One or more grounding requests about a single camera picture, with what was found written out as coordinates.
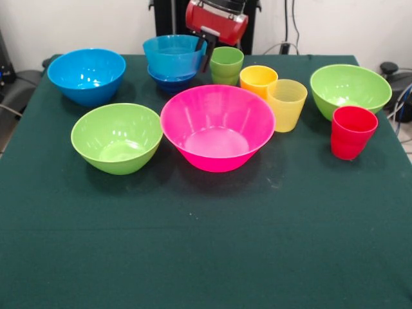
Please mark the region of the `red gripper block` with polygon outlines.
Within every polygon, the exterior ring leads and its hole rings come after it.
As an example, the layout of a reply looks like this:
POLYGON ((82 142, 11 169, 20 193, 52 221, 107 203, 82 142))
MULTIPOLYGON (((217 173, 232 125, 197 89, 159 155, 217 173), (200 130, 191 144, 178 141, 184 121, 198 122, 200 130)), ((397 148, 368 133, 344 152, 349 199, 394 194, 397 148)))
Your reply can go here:
POLYGON ((201 71, 206 72, 212 53, 219 42, 235 45, 245 33, 248 16, 244 14, 246 1, 189 1, 185 23, 188 29, 196 32, 196 50, 207 49, 201 62, 201 71))

